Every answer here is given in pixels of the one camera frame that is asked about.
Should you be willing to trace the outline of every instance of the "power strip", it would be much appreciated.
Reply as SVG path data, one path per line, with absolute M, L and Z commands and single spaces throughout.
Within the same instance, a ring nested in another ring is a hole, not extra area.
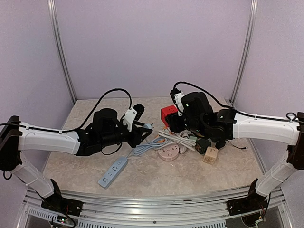
M 107 189 L 127 164 L 128 159 L 126 157 L 119 157 L 108 171 L 105 172 L 105 175 L 98 181 L 98 184 L 104 189 Z

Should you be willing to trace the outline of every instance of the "white wall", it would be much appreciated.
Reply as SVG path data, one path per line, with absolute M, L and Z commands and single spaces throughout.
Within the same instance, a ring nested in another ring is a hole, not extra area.
M 236 100 L 240 110 L 285 116 L 304 112 L 304 1 L 259 0 L 245 74 Z M 255 140 L 269 169 L 286 145 Z M 304 171 L 282 185 L 295 226 L 304 224 Z
M 123 87 L 135 97 L 168 96 L 179 80 L 230 98 L 250 3 L 56 1 L 62 42 L 78 98 L 97 98 L 114 87 Z
M 24 122 L 56 128 L 72 108 L 46 0 L 0 1 L 0 107 L 0 123 L 19 115 Z M 26 155 L 41 170 L 48 153 Z M 14 227 L 25 192 L 19 179 L 0 178 L 0 228 Z

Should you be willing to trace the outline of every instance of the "power adapter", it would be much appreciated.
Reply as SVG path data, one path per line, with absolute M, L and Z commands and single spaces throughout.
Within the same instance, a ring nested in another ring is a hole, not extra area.
M 217 159 L 219 150 L 213 147 L 208 147 L 203 158 L 203 162 L 213 165 Z
M 211 142 L 207 139 L 198 139 L 195 144 L 195 149 L 200 154 L 205 154 L 207 148 L 211 146 Z

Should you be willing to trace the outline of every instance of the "white bracket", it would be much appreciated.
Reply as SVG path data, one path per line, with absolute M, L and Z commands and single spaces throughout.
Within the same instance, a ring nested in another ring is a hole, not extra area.
M 182 106 L 182 103 L 181 103 L 181 98 L 185 96 L 185 94 L 182 92 L 182 93 L 179 93 L 179 94 L 176 94 L 174 96 L 174 100 L 175 100 L 175 103 L 176 103 L 176 106 L 178 107 L 178 115 L 181 116 L 182 113 L 180 111 L 184 111 L 184 107 Z
M 128 126 L 129 132 L 132 131 L 132 124 L 135 120 L 136 115 L 137 115 L 137 111 L 133 108 L 128 109 L 124 114 L 123 125 Z

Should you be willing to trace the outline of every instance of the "power outlet socket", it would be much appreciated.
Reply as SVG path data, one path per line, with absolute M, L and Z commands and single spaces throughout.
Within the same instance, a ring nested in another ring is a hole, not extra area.
M 158 156 L 164 161 L 173 161 L 179 156 L 179 146 L 175 143 L 157 150 Z
M 108 171 L 105 172 L 105 175 L 103 175 L 102 178 L 98 181 L 98 184 L 104 189 L 107 189 L 127 164 L 127 158 L 119 157 L 108 169 Z

